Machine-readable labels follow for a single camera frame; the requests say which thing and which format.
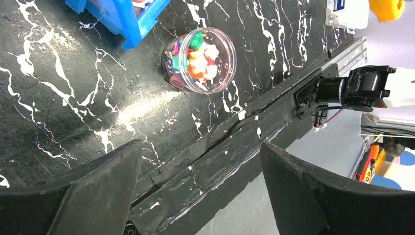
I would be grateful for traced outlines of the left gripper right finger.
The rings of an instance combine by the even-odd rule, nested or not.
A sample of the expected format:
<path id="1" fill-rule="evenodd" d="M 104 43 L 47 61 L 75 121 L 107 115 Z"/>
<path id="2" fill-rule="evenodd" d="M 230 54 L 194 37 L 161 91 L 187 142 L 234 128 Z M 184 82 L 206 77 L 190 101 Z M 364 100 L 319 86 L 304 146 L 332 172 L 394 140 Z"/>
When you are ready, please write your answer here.
<path id="1" fill-rule="evenodd" d="M 281 235 L 412 235 L 415 194 L 361 183 L 264 142 L 261 167 Z"/>

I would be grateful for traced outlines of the clear round plastic jar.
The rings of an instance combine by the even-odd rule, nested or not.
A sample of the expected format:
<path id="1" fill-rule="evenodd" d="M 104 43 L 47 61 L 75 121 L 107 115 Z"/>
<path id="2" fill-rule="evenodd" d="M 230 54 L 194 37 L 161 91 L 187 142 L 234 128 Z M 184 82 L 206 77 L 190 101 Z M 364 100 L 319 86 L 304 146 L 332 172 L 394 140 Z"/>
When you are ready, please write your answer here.
<path id="1" fill-rule="evenodd" d="M 192 30 L 168 42 L 161 54 L 166 81 L 178 90 L 199 94 L 224 91 L 237 67 L 231 38 L 215 27 Z"/>

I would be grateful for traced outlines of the orange plastic scoop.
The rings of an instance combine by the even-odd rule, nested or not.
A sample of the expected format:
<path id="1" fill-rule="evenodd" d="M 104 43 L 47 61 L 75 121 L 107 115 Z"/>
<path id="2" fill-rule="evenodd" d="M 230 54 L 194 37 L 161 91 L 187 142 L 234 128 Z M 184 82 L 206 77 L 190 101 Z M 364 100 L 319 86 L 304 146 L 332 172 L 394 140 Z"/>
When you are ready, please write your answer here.
<path id="1" fill-rule="evenodd" d="M 391 22 L 399 19 L 405 6 L 404 0 L 369 0 L 369 8 L 379 22 Z"/>

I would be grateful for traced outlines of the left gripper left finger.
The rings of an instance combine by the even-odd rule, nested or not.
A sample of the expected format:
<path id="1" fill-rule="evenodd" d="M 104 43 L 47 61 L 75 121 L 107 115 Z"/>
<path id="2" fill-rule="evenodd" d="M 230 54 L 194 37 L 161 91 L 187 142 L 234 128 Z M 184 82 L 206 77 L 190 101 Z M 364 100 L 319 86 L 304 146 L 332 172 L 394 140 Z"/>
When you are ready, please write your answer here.
<path id="1" fill-rule="evenodd" d="M 0 191 L 3 235 L 121 235 L 141 167 L 132 140 L 89 163 L 24 188 Z"/>

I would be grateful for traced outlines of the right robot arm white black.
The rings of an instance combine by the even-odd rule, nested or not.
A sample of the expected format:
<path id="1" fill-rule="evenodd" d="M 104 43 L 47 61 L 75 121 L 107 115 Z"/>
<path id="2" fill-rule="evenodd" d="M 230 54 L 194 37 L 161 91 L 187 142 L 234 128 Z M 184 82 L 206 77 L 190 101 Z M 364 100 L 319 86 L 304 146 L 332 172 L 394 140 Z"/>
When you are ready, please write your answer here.
<path id="1" fill-rule="evenodd" d="M 391 66 L 363 66 L 340 77 L 336 70 L 317 72 L 294 94 L 298 118 L 329 107 L 336 110 L 372 112 L 374 108 L 395 108 L 415 103 L 415 71 Z"/>

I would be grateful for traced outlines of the blue plastic candy bin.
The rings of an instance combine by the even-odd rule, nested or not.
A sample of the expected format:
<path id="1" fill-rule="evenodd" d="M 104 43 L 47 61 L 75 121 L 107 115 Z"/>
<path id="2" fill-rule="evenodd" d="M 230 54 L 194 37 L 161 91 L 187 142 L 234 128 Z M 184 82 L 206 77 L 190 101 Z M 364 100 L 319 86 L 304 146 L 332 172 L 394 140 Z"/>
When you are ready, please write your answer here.
<path id="1" fill-rule="evenodd" d="M 158 22 L 169 0 L 66 0 L 80 14 L 87 10 L 114 35 L 122 35 L 124 50 L 136 48 Z"/>

